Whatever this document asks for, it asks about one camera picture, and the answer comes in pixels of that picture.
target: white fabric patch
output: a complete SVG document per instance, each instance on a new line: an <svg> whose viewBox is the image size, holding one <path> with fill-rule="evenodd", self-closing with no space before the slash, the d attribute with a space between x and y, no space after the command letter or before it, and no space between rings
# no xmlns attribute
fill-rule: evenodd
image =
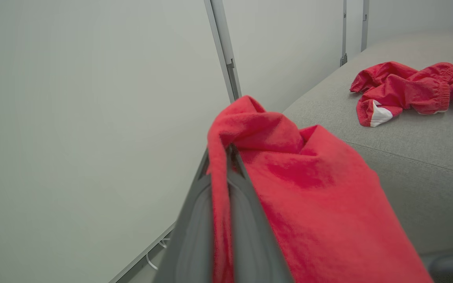
<svg viewBox="0 0 453 283"><path fill-rule="evenodd" d="M377 107L382 105L377 100L373 100L372 104L374 107L374 114L372 115L370 127L377 127L378 125L392 119L392 113L389 110L383 107Z"/></svg>

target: gray upholstery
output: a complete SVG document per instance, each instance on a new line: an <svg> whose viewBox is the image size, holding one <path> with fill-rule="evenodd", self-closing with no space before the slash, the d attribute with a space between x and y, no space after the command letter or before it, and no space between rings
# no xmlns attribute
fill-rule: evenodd
<svg viewBox="0 0 453 283"><path fill-rule="evenodd" d="M385 61L418 70L453 63L453 32L405 35L368 47L284 114L298 127L324 126L363 156L419 253L452 249L453 103L446 113L407 110L378 127L362 127L350 84L360 70Z"/></svg>

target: white cable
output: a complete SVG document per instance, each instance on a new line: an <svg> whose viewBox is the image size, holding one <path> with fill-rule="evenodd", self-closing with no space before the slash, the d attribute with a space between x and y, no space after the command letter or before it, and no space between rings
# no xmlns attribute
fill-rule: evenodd
<svg viewBox="0 0 453 283"><path fill-rule="evenodd" d="M158 242L158 244L160 244L164 249L167 249L167 244L164 241L169 240L171 240L171 238L163 238L162 240L160 240L160 242Z"/></svg>
<svg viewBox="0 0 453 283"><path fill-rule="evenodd" d="M153 269L158 270L158 267L156 267L156 265L154 265L153 263L151 263L151 261L149 261L148 254L146 254L146 261L148 262L148 265L153 267Z"/></svg>

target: red towel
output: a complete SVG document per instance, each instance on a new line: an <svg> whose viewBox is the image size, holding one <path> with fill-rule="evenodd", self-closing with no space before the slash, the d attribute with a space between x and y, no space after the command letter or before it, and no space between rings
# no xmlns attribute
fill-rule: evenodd
<svg viewBox="0 0 453 283"><path fill-rule="evenodd" d="M445 112L453 100L453 65L437 63L417 71L396 62L362 70L351 92L363 92L356 106L359 123L376 127L413 107L420 114Z"/></svg>
<svg viewBox="0 0 453 283"><path fill-rule="evenodd" d="M237 100L208 134L214 283L232 283L225 148L233 143L297 283L431 283L379 179L323 127L298 130L253 98Z"/></svg>

